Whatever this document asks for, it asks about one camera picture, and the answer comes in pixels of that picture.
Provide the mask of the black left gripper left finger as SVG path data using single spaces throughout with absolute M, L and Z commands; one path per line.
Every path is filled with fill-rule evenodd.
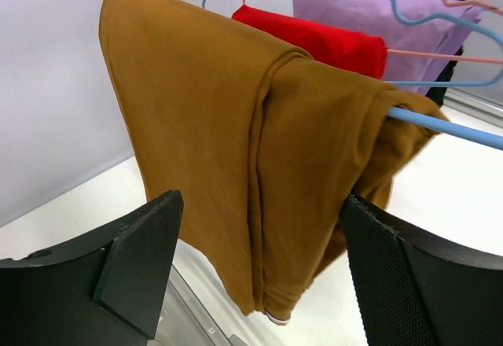
M 183 213 L 168 191 L 71 240 L 1 262 L 4 345 L 145 345 L 157 331 Z

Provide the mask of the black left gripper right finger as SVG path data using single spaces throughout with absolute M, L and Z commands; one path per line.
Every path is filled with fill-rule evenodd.
M 340 222 L 370 345 L 502 343 L 502 258 L 350 195 Z

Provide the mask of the blue hanger with brown trousers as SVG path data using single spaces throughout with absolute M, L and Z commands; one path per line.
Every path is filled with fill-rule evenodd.
M 391 5 L 392 12 L 394 16 L 396 17 L 392 5 Z M 489 39 L 492 39 L 498 46 L 502 46 L 502 37 L 498 35 L 496 32 L 491 31 L 485 27 L 482 27 L 478 24 L 474 24 L 472 22 L 469 22 L 467 20 L 461 19 L 459 17 L 454 17 L 449 15 L 448 13 L 435 13 L 431 16 L 427 16 L 421 19 L 417 20 L 411 20 L 405 16 L 402 15 L 402 19 L 406 19 L 409 21 L 408 24 L 404 24 L 407 26 L 417 26 L 421 24 L 425 24 L 428 21 L 432 21 L 435 19 L 443 19 L 443 20 L 448 20 L 451 23 L 458 24 L 464 28 L 467 28 L 471 31 L 475 31 L 480 33 L 481 35 L 485 35 Z M 499 72 L 494 78 L 487 80 L 486 82 L 447 82 L 447 83 L 440 83 L 440 82 L 414 82 L 414 81 L 403 81 L 400 82 L 400 86 L 426 86 L 426 87 L 433 87 L 433 86 L 441 86 L 441 87 L 487 87 L 490 85 L 493 85 L 500 81 L 502 79 L 502 74 Z M 426 116 L 417 112 L 412 112 L 409 110 L 401 109 L 401 108 L 393 108 L 390 109 L 388 112 L 388 115 L 392 118 L 395 118 L 397 120 L 403 120 L 406 122 L 410 122 L 413 124 L 416 124 L 418 126 L 426 127 L 427 129 L 433 130 L 433 131 L 438 131 L 440 133 L 448 134 L 451 136 L 454 136 L 456 138 L 461 138 L 470 142 L 474 142 L 479 145 L 485 145 L 493 149 L 502 149 L 502 137 L 496 134 L 491 134 L 485 131 L 481 131 L 478 129 L 470 128 L 470 127 L 465 127 L 460 124 L 456 123 L 451 123 L 449 121 L 444 121 L 444 120 L 439 120 L 437 118 L 431 117 L 431 116 Z

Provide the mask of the brown trousers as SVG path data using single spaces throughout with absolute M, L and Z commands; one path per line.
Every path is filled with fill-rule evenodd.
M 181 239 L 240 310 L 286 323 L 345 248 L 356 193 L 380 208 L 442 119 L 430 99 L 331 67 L 182 0 L 103 0 L 99 40 L 148 199 L 180 190 Z

